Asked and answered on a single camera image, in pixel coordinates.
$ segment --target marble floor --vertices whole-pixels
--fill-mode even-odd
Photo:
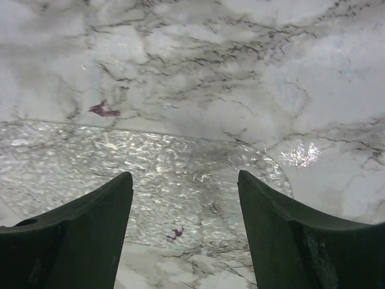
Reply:
[[[179,221],[199,232],[186,231],[173,244],[147,238],[143,231],[150,226],[139,229],[136,235],[147,241],[128,236],[123,255],[153,250],[158,257],[151,270],[159,277],[148,279],[141,262],[136,268],[127,260],[117,287],[127,287],[130,279],[136,288],[226,288],[232,278],[243,278],[237,284],[253,288],[252,277],[246,277],[250,258],[226,255],[245,245],[244,232],[234,229],[240,216],[234,170],[248,165],[282,193],[326,213],[385,221],[384,23],[383,0],[0,0],[4,224],[67,202],[77,196],[76,188],[91,190],[123,169],[136,169],[140,176],[145,176],[141,169],[174,174],[181,180],[175,187],[194,184],[197,191],[212,193],[203,197],[191,189],[185,201],[218,202],[223,211],[217,214],[235,223],[213,218],[215,205],[176,223],[170,213],[168,227],[154,224],[161,236]],[[167,164],[175,161],[176,148],[164,149],[155,162],[160,167],[135,167],[143,155],[121,163],[120,154],[129,148],[118,138],[144,141],[152,135],[157,146],[146,149],[155,154],[166,141],[155,140],[159,134],[179,149],[193,137],[181,166],[195,157],[206,165],[212,155],[229,170],[209,161],[205,168],[213,176],[199,170],[178,175]],[[85,139],[85,151],[74,154],[83,150],[79,143]],[[191,148],[194,142],[199,146]],[[90,163],[90,157],[100,161]],[[73,167],[75,160],[82,170]],[[31,173],[34,166],[46,168],[45,179]],[[52,172],[63,176],[59,186],[70,182],[74,189],[55,195],[49,189]],[[81,182],[84,172],[90,183]],[[220,176],[231,177],[233,187],[222,186]],[[151,184],[149,176],[143,179]],[[159,204],[172,203],[170,190],[155,187],[150,185],[152,194],[169,198],[157,199]],[[213,193],[218,187],[226,192]],[[140,196],[149,199],[145,191]],[[240,243],[224,255],[199,247],[210,244],[209,236],[192,224],[207,216],[213,228],[226,228],[215,238]],[[147,222],[134,220],[138,228]],[[184,252],[189,255],[164,257]],[[211,261],[203,262],[203,269],[195,257]],[[176,259],[178,270],[186,270],[172,267]],[[238,263],[227,267],[231,260]]]

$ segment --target purple debris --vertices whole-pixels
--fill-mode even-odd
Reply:
[[[102,101],[100,104],[94,105],[93,107],[90,107],[89,112],[96,113],[99,116],[119,116],[120,111],[119,110],[104,110],[104,106],[106,105],[107,101]]]
[[[182,236],[184,230],[185,230],[185,228],[183,228],[183,227],[180,230],[178,230],[178,229],[172,230],[174,232],[174,235],[173,236],[169,236],[168,235],[167,236],[167,241],[170,242],[170,243],[174,242],[177,238]]]

